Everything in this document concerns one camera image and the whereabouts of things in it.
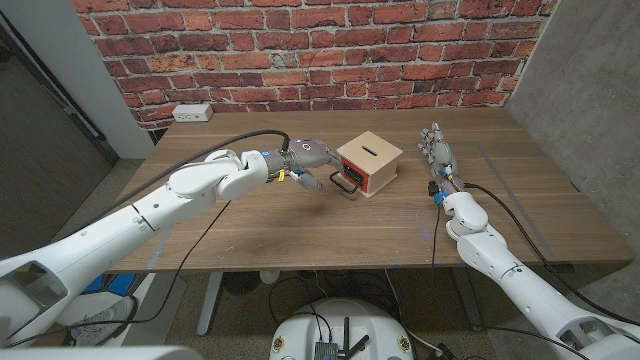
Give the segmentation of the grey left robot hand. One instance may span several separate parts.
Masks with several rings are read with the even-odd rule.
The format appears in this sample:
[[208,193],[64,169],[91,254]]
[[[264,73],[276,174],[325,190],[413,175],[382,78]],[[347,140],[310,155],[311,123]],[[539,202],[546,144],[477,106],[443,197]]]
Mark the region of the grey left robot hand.
[[343,171],[340,159],[327,144],[319,140],[295,140],[289,143],[287,165],[289,175],[302,187],[319,190],[322,183],[309,171],[325,165],[333,166],[338,172]]

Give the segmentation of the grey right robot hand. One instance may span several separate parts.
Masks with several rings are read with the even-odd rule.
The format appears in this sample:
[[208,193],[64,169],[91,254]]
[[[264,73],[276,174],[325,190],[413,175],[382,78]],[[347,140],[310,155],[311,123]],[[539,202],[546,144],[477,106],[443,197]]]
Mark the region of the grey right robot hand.
[[431,167],[434,181],[439,188],[438,194],[442,198],[464,190],[463,182],[459,178],[456,156],[445,141],[437,122],[433,122],[430,129],[422,130],[418,148]]

